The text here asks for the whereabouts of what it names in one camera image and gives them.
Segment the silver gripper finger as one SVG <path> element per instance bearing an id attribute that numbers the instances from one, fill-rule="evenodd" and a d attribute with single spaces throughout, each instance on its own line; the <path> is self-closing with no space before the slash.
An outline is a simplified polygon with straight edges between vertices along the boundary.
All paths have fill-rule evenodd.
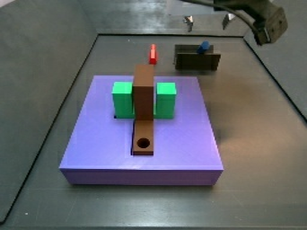
<path id="1" fill-rule="evenodd" d="M 193 16 L 184 16 L 182 17 L 182 22 L 186 24 L 186 31 L 190 32 L 193 29 Z"/>
<path id="2" fill-rule="evenodd" d="M 236 15 L 233 13 L 226 13 L 224 18 L 222 18 L 222 22 L 221 22 L 221 26 L 222 29 L 226 29 L 230 21 L 234 19 Z"/>

